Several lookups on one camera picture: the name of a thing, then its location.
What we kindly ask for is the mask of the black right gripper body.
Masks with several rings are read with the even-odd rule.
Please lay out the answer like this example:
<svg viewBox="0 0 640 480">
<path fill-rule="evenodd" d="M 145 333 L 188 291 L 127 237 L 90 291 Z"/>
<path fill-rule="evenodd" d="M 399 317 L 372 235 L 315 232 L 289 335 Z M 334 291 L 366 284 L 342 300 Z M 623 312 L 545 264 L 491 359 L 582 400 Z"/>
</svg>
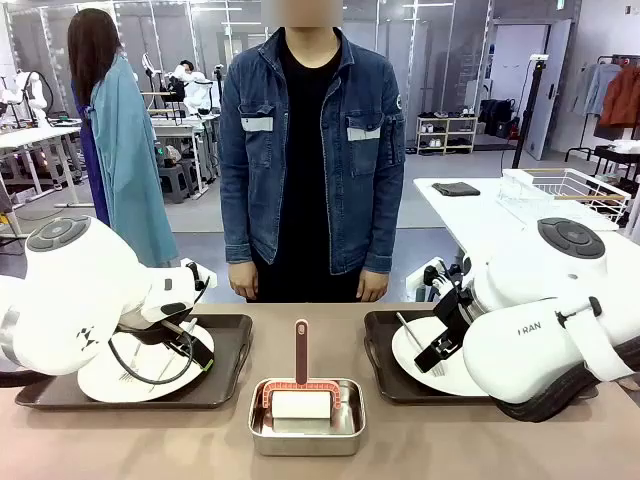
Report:
<svg viewBox="0 0 640 480">
<path fill-rule="evenodd" d="M 462 344 L 471 323 L 467 311 L 471 303 L 472 297 L 468 289 L 452 289 L 440 297 L 434 308 L 434 313 L 445 326 L 445 331 L 437 337 L 435 343 L 448 343 L 449 346 Z"/>
</svg>

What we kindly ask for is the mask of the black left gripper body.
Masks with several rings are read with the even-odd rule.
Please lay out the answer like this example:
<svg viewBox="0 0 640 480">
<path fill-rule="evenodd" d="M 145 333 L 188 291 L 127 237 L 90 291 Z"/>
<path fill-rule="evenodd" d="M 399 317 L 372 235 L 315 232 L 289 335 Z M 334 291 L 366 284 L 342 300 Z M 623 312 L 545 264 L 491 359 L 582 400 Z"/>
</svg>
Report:
<svg viewBox="0 0 640 480">
<path fill-rule="evenodd" d="M 197 338 L 193 335 L 197 322 L 197 319 L 192 319 L 182 325 L 163 320 L 162 343 L 174 351 L 193 351 L 197 343 Z"/>
</svg>

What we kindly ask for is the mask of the man's left hand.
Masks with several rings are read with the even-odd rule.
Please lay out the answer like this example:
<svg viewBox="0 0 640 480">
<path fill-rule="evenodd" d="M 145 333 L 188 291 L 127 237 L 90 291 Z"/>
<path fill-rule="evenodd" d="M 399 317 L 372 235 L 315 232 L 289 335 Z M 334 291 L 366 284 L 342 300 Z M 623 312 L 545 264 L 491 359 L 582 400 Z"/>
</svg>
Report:
<svg viewBox="0 0 640 480">
<path fill-rule="evenodd" d="M 359 276 L 356 298 L 363 303 L 376 302 L 387 292 L 389 275 L 363 269 Z"/>
</svg>

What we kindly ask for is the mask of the man's right hand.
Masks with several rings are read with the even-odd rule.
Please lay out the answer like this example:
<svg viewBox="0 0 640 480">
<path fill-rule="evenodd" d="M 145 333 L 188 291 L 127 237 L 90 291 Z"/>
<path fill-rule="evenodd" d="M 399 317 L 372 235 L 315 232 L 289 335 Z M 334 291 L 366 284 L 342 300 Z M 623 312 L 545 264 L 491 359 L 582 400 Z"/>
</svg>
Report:
<svg viewBox="0 0 640 480">
<path fill-rule="evenodd" d="M 258 272 L 250 262 L 230 264 L 228 278 L 231 289 L 246 300 L 254 301 L 258 293 Z"/>
</svg>

